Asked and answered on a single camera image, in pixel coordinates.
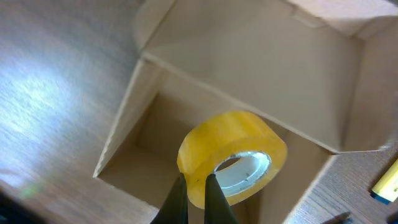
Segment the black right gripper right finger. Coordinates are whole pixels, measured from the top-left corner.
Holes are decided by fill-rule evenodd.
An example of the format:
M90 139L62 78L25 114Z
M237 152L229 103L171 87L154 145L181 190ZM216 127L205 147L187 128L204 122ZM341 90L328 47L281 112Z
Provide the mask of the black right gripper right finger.
M205 224L238 224L215 174L206 178Z

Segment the open brown cardboard box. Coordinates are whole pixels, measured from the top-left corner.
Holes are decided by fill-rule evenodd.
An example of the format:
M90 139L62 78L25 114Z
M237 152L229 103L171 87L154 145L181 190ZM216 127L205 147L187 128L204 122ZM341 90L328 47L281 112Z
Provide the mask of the open brown cardboard box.
M160 208L195 126L245 110L281 139L238 144L219 174L242 223L288 223L334 160L381 151L397 135L397 18L349 37L297 1L145 1L140 50L94 177Z

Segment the yellow tape roll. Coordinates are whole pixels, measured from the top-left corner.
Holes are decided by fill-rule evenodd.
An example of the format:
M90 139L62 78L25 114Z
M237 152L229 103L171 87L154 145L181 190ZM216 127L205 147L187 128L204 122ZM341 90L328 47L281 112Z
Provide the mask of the yellow tape roll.
M210 174L230 205L246 200L281 170L287 146L257 115L248 111L219 114L191 130L178 150L177 165L187 181L188 198L205 207Z

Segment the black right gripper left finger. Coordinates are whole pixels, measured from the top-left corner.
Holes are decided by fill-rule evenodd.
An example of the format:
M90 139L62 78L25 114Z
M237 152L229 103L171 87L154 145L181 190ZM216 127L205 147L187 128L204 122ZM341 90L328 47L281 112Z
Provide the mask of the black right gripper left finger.
M165 202L150 224L188 224L187 183L183 173L174 182Z

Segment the black clear ballpoint pen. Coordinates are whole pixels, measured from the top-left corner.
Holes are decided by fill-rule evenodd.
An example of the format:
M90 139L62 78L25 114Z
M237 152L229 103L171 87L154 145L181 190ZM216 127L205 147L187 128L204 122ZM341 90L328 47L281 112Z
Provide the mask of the black clear ballpoint pen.
M350 212L341 213L330 220L323 222L322 224L353 224L354 220L351 217Z

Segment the yellow highlighter marker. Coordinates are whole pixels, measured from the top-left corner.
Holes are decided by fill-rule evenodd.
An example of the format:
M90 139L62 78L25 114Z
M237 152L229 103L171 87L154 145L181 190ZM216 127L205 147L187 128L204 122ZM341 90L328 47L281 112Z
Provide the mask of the yellow highlighter marker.
M371 197L389 205L397 198L397 166L398 160L386 171L376 185L371 189Z

